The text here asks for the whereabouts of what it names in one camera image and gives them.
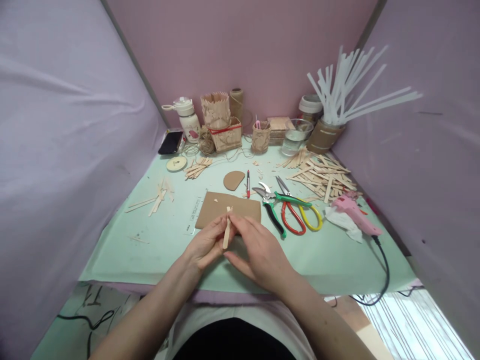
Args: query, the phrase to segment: green table surface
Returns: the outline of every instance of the green table surface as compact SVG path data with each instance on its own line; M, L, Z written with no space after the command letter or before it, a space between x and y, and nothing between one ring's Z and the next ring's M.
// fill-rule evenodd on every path
M81 281L118 282L154 285L167 272L173 262L182 254L193 235L186 234L186 226L191 223L191 215L199 195L206 189L212 192L232 194L242 197L246 178L235 191L227 190L223 185L224 176L230 171L250 170L250 186L258 186L262 181L272 191L280 190L275 176L279 175L289 187L293 196L307 198L314 194L303 184L286 180L298 169L277 168L287 157L280 152L279 146L271 146L265 154L251 156L250 144L244 139L244 151L230 150L213 158L213 164L194 180L185 181L185 173L168 172L166 163L169 158L159 155L138 182L129 197L119 208L115 216L103 230L93 254L88 261ZM188 158L188 165L193 157ZM154 203L125 213L128 206L153 198L157 193L157 184L164 176L169 177L174 186L174 201L168 195L151 217L148 214ZM261 201L258 194L250 197ZM392 237L387 233L377 216L361 198L358 203L368 212L372 223L383 230L379 237L390 266L390 291L404 287L416 276ZM316 200L313 205L324 214L325 204ZM275 210L280 217L282 204L277 203ZM261 223L278 239L292 266L320 293L325 295L372 294L378 293L385 284L386 273L382 255L375 243L364 237L364 243L350 239L345 231L323 219L323 227L318 232L307 229L302 236L287 231L285 240L270 221L266 209L261 207ZM294 228L299 227L293 216L286 210L287 220ZM312 211L306 211L310 223L315 226L316 218ZM143 243L129 237L139 237ZM231 247L239 254L245 253L245 246L236 238ZM233 268L222 258L212 265L198 285L199 290L233 293L264 293L262 289Z

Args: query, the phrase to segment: red scissor handle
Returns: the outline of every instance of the red scissor handle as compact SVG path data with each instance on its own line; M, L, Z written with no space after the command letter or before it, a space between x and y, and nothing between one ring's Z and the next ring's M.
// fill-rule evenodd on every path
M296 221L300 224L301 226L301 231L297 231L294 228L292 228L289 223L287 222L287 219L285 218L285 208L288 206L290 209L290 212L292 215L295 217ZM300 218L300 216L295 212L294 208L292 207L292 204L290 202L285 201L283 203L283 206L281 207L281 219L283 223L285 224L285 227L290 230L292 233L295 235L303 235L307 232L307 227L305 226L304 222Z

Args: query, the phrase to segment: pink wall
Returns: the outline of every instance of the pink wall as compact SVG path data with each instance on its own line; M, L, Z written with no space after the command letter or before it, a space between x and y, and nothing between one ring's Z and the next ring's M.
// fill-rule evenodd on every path
M476 359L479 19L478 0L388 0L366 43L389 45L382 57L388 66L369 95L412 86L424 96L353 120L333 148L390 220L416 274Z
M335 62L342 44L353 49L376 0L108 4L161 104L192 97L200 116L200 95L241 87L245 107L265 117L297 113L313 92L307 72Z

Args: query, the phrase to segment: scissors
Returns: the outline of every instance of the scissors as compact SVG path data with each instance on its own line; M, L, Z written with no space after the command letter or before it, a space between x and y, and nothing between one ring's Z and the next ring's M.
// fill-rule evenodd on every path
M292 194L290 193L289 188L287 187L287 185L285 185L282 178L280 176L276 176L276 181L278 182L278 185L280 186L281 191L285 195L291 197ZM301 204L301 203L296 203L296 204L298 205L298 208L300 209L301 218L303 219L303 222L305 223L306 227L309 228L313 232L317 232L318 230L320 230L322 228L323 221L322 221L322 216L320 215L319 211L316 208L314 208L312 204L308 203L308 204L310 204L310 206L308 206L308 208L310 208L315 213L316 219L318 221L318 226L313 227L310 224L309 220L307 219L307 216L305 215L304 207L302 206L303 204ZM301 231L294 230L287 223L287 220L285 219L285 208L287 206L290 209L290 212L292 213L292 215L295 217L296 221L300 224ZM285 224L286 228L296 235L303 235L307 231L307 229L305 228L305 225L303 224L302 220L300 220L299 216L297 215L297 213L292 208L292 205L291 205L290 202L284 202L283 203L283 206L281 208L281 219L283 220L283 223Z
M255 190L257 193L259 193L263 197L263 206L266 208L266 211L268 213L268 217L272 221L272 223L275 225L275 227L278 229L280 232L280 237L282 239L285 239L287 237L287 232L285 231L284 227L282 224L279 222L279 218L277 217L277 213L274 210L274 205L275 202L270 202L271 199L276 199L280 200L283 202L288 202L288 203L294 203L294 204L301 204L306 207L311 207L312 204L309 202L302 201L300 199L297 199L296 197L292 197L289 195L285 194L279 194L278 192L275 191L275 193L272 193L270 191L270 188L265 185L263 182L259 182L260 185L263 186L263 189L260 187L254 187L252 188Z

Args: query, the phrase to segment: clear ruler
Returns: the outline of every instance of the clear ruler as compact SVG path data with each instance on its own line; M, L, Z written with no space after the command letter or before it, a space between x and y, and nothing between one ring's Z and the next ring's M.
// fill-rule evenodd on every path
M202 193L201 191L199 195L195 196L192 211L188 218L187 225L185 226L184 235L193 235L195 233L195 223L200 215L200 210L202 209L202 205L204 204L205 195L207 194L208 189L206 188L205 191Z

